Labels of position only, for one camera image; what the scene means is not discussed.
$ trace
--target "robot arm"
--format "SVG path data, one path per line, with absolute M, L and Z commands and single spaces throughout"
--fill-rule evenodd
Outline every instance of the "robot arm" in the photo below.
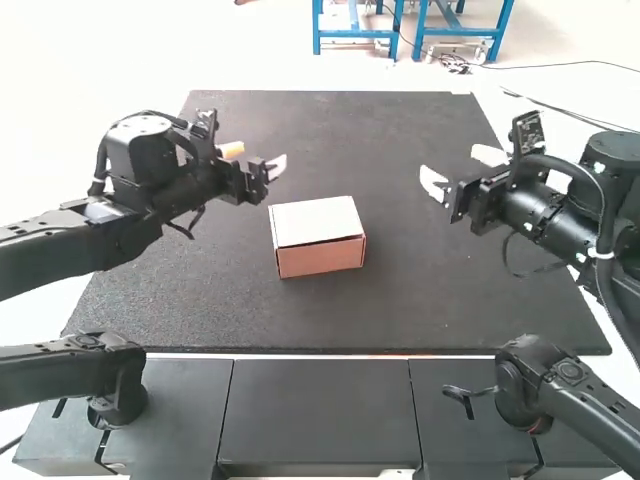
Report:
M 640 478 L 640 410 L 578 357 L 523 335 L 496 355 L 496 378 L 496 407 L 507 423 L 541 435 L 557 419 Z
M 190 230 L 212 198 L 259 204 L 286 156 L 249 162 L 244 172 L 215 145 L 217 128 L 215 111 L 199 112 L 196 124 L 151 111 L 114 124 L 98 150 L 88 198 L 0 227 L 0 301 L 129 262 L 162 236 L 163 224 L 193 238 Z M 107 178 L 112 193 L 104 193 Z M 188 211 L 197 212 L 188 229 L 172 223 Z
M 107 332 L 0 348 L 0 412 L 69 397 L 89 397 L 88 420 L 113 429 L 135 420 L 147 404 L 142 347 Z
M 421 183 L 451 223 L 469 216 L 476 235 L 506 224 L 576 268 L 640 365 L 640 135 L 597 133 L 575 164 L 546 155 L 530 112 L 513 120 L 511 140 L 508 164 L 452 182 L 423 166 Z M 566 195 L 546 185 L 550 170 L 572 178 Z
M 144 111 L 115 123 L 104 136 L 89 197 L 0 228 L 0 301 L 67 277 L 109 270 L 142 254 L 166 224 L 193 238 L 205 204 L 220 198 L 258 205 L 267 185 L 286 168 L 286 157 L 249 162 L 216 146 L 216 112 L 198 121 Z M 178 149 L 185 152 L 181 162 Z M 105 193 L 110 178 L 114 191 Z M 188 228 L 172 223 L 195 211 Z M 59 398 L 88 396 L 96 428 L 131 423 L 143 411 L 142 347 L 107 332 L 48 343 L 0 348 L 0 411 Z

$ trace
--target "cardboard box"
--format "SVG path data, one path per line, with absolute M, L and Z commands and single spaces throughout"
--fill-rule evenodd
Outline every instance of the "cardboard box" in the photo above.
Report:
M 359 268 L 366 235 L 352 197 L 269 207 L 280 278 Z

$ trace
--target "white floor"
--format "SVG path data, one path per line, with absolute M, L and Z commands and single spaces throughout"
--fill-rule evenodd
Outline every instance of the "white floor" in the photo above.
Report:
M 490 23 L 499 6 L 499 0 L 468 0 L 463 21 Z M 473 90 L 506 144 L 512 116 L 531 105 L 501 95 L 496 85 L 503 85 L 640 130 L 639 74 L 581 65 L 475 69 L 472 77 L 457 77 L 438 65 L 413 63 L 404 42 L 395 65 L 371 48 L 332 48 L 313 57 L 308 0 L 256 0 L 242 7 L 231 0 L 5 0 L 2 7 L 0 225 L 82 197 L 111 121 L 141 108 L 177 112 L 194 88 Z M 638 0 L 517 0 L 498 65 L 599 59 L 640 68 L 637 19 Z M 415 14 L 403 19 L 402 32 L 414 41 Z M 550 153 L 567 158 L 577 158 L 596 131 L 554 112 L 545 112 L 544 122 Z M 0 345 L 57 337 L 88 280 L 66 280 L 3 302 Z M 587 361 L 640 405 L 640 374 L 602 309 L 594 306 L 594 312 L 614 355 Z M 24 431 L 33 411 L 0 414 L 0 445 Z M 0 457 L 0 478 L 35 478 L 10 458 Z

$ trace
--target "blue workbench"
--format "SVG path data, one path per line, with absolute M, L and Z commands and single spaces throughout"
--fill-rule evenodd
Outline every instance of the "blue workbench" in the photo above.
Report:
M 349 1 L 349 15 L 351 17 L 351 28 L 349 30 L 320 30 L 320 15 L 323 13 L 323 0 L 312 0 L 313 15 L 313 53 L 320 55 L 321 38 L 388 38 L 390 40 L 389 58 L 396 59 L 398 53 L 398 42 L 400 40 L 400 22 L 402 21 L 402 11 L 404 0 L 397 0 L 394 7 L 394 18 L 391 30 L 363 30 L 360 28 L 360 21 L 357 12 L 357 0 Z M 376 14 L 383 12 L 383 0 L 376 0 Z
M 514 0 L 504 0 L 502 9 L 500 10 L 500 16 L 495 27 L 491 28 L 468 28 L 464 27 L 458 21 L 457 15 L 461 15 L 464 12 L 465 0 L 458 0 L 455 11 L 451 8 L 450 1 L 447 0 L 420 0 L 420 13 L 418 14 L 418 28 L 416 30 L 416 40 L 414 42 L 412 58 L 415 61 L 420 60 L 422 53 L 422 44 L 425 36 L 454 36 L 454 37 L 484 37 L 492 41 L 491 48 L 487 54 L 487 60 L 493 62 L 498 57 L 500 51 L 500 45 L 502 44 L 502 38 L 504 32 L 507 29 L 507 23 L 509 22 L 509 16 L 511 15 L 511 9 L 513 8 Z M 427 9 L 430 4 L 435 4 L 442 13 L 442 16 L 447 21 L 448 27 L 445 28 L 432 28 L 427 27 Z

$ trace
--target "cable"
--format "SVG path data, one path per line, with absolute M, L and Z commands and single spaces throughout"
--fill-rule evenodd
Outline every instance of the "cable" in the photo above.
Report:
M 14 438 L 13 440 L 11 440 L 6 445 L 3 445 L 2 447 L 0 447 L 0 455 L 3 455 L 5 453 L 7 453 L 13 447 L 15 447 L 17 444 L 19 444 L 22 441 L 23 437 L 24 437 L 24 434 L 20 435 L 18 438 Z
M 526 95 L 522 95 L 520 93 L 514 92 L 513 90 L 510 90 L 510 89 L 508 89 L 506 87 L 503 87 L 503 86 L 500 86 L 500 88 L 504 91 L 505 95 L 509 95 L 510 97 L 515 97 L 515 98 L 526 98 L 531 103 L 535 103 L 536 105 L 540 105 L 541 107 L 549 108 L 550 110 L 554 110 L 556 112 L 562 113 L 562 114 L 567 115 L 569 117 L 572 117 L 572 118 L 574 118 L 576 120 L 580 120 L 581 122 L 588 123 L 589 125 L 592 125 L 594 127 L 602 128 L 603 130 L 613 130 L 612 128 L 609 128 L 609 127 L 605 126 L 605 125 L 609 125 L 611 127 L 617 128 L 618 130 L 627 130 L 627 131 L 632 132 L 632 133 L 639 133 L 640 134 L 640 131 L 634 130 L 633 128 L 624 127 L 622 125 L 618 125 L 616 123 L 608 122 L 606 120 L 599 120 L 597 118 L 588 117 L 587 115 L 583 115 L 581 113 L 572 112 L 571 110 L 567 110 L 566 108 L 556 107 L 556 106 L 550 105 L 548 103 L 541 102 L 540 100 L 536 100 L 534 98 L 527 97 Z
M 158 112 L 157 110 L 141 110 L 141 111 L 139 111 L 137 113 L 132 113 L 131 115 L 127 115 L 126 117 L 121 118 L 117 122 L 114 122 L 111 125 L 111 127 L 109 128 L 109 130 L 111 130 L 112 128 L 115 128 L 120 122 L 128 120 L 129 118 L 137 117 L 139 115 L 154 115 L 154 116 L 162 117 L 162 118 L 164 118 L 166 120 L 169 120 L 174 127 L 178 128 L 180 130 L 185 130 L 185 131 L 188 131 L 188 132 L 192 132 L 192 133 L 196 134 L 197 136 L 199 136 L 200 138 L 205 138 L 205 136 L 208 133 L 207 131 L 205 131 L 201 127 L 196 126 L 196 125 L 192 125 L 188 121 L 186 121 L 186 120 L 184 120 L 182 118 L 178 118 L 178 117 L 174 117 L 173 115 L 168 115 L 166 113 Z M 102 195 L 104 193 L 104 187 L 105 187 L 104 180 L 106 180 L 107 175 L 109 173 L 108 170 L 107 170 L 107 146 L 106 146 L 106 141 L 105 141 L 107 134 L 105 134 L 102 137 L 102 139 L 100 140 L 100 145 L 98 146 L 98 153 L 96 155 L 96 167 L 95 167 L 95 170 L 93 172 L 94 181 L 91 183 L 91 186 L 89 187 L 89 190 L 87 191 L 87 195 L 90 196 L 90 197 L 96 197 L 96 196 Z M 196 152 L 195 155 L 193 153 L 193 150 L 195 150 L 195 147 L 192 148 L 192 149 L 189 149 L 188 146 L 187 146 L 187 148 L 185 148 L 185 145 L 183 145 L 180 142 L 181 142 L 181 140 L 178 139 L 178 141 L 174 141 L 174 144 L 182 147 L 188 153 L 191 154 L 191 156 L 194 158 L 194 161 L 193 161 L 191 166 L 195 168 L 197 166 L 198 162 L 199 162 L 198 156 L 197 156 L 197 152 Z
M 634 73 L 640 73 L 640 70 L 636 70 L 635 68 L 627 67 L 626 65 L 620 65 L 612 62 L 605 62 L 602 60 L 581 60 L 577 62 L 559 62 L 559 63 L 542 63 L 539 65 L 517 65 L 514 67 L 489 67 L 486 65 L 475 65 L 480 68 L 486 68 L 487 70 L 521 70 L 527 68 L 547 68 L 547 67 L 564 67 L 568 65 L 583 65 L 589 63 L 596 63 L 601 65 L 609 65 L 610 67 L 621 68 L 623 70 L 628 70 Z
M 581 181 L 592 182 L 600 193 L 601 208 L 598 221 L 598 236 L 596 238 L 597 251 L 601 254 L 610 252 L 616 243 L 614 238 L 614 223 L 616 217 L 616 207 L 614 202 L 609 201 L 607 194 L 600 185 L 600 182 L 594 177 L 590 171 L 582 165 L 570 163 L 565 160 L 552 157 L 549 155 L 531 154 L 522 158 L 523 162 L 531 162 L 535 165 L 548 167 L 557 170 L 572 178 L 578 178 Z M 503 243 L 503 259 L 505 258 L 507 239 Z M 618 299 L 612 287 L 612 273 L 615 259 L 598 258 L 595 262 L 595 283 L 596 289 L 602 305 L 607 312 L 607 316 L 611 320 L 614 328 L 620 335 L 622 343 L 633 358 L 636 368 L 640 370 L 640 345 L 635 341 L 634 332 L 631 330 L 624 312 L 620 308 Z
M 471 406 L 471 398 L 484 397 L 485 395 L 494 394 L 498 392 L 498 386 L 483 388 L 478 391 L 467 390 L 466 388 L 456 387 L 455 385 L 443 385 L 442 394 L 445 397 L 451 398 L 456 402 L 459 402 L 464 406 L 467 412 L 467 418 L 474 420 L 473 407 Z
M 561 268 L 564 268 L 567 266 L 567 262 L 559 261 L 559 262 L 548 263 L 547 265 L 543 265 L 541 267 L 535 268 L 530 272 L 514 272 L 513 270 L 511 270 L 511 267 L 509 266 L 509 258 L 508 258 L 509 242 L 517 233 L 518 232 L 516 232 L 515 230 L 511 231 L 511 233 L 507 235 L 505 239 L 502 241 L 502 264 L 504 265 L 504 268 L 507 269 L 507 272 L 509 272 L 510 275 L 523 280 L 525 278 L 530 278 L 533 275 L 538 273 L 554 272 L 556 270 L 560 270 Z
M 468 75 L 471 73 L 471 64 L 455 53 L 443 53 L 438 56 L 438 61 L 449 73 L 455 73 L 456 75 Z
M 395 26 L 396 24 L 397 24 L 397 25 L 400 25 L 400 20 L 398 20 L 398 17 L 396 17 L 396 14 L 394 13 L 394 11 L 393 11 L 393 10 L 391 10 L 387 5 L 384 5 L 384 4 L 383 4 L 382 6 L 383 6 L 384 8 L 386 8 L 386 9 L 389 11 L 389 13 L 391 14 L 391 16 L 393 17 L 393 20 L 394 20 L 394 26 Z M 400 36 L 400 38 L 401 38 L 405 43 L 407 43 L 409 46 L 411 46 L 411 47 L 413 47 L 413 48 L 416 48 L 416 44 L 415 44 L 415 43 L 413 43 L 413 42 L 410 42 L 409 40 L 407 40 L 407 39 L 405 38 L 405 36 L 404 36 L 404 35 L 402 35 L 402 32 L 400 31 L 400 29 L 398 29 L 398 35 L 399 35 L 399 36 Z M 425 52 L 425 51 L 424 51 L 424 50 L 422 50 L 422 49 L 420 49 L 420 51 L 421 51 L 422 53 L 424 53 L 425 55 L 426 55 L 426 53 L 427 53 L 427 52 Z
M 164 222 L 164 224 L 167 227 L 171 227 L 174 230 L 176 230 L 177 232 L 180 232 L 185 237 L 187 237 L 189 240 L 195 240 L 196 239 L 196 237 L 193 236 L 193 233 L 191 233 L 188 229 L 184 228 L 181 225 L 173 223 L 171 220 L 167 220 L 166 222 Z

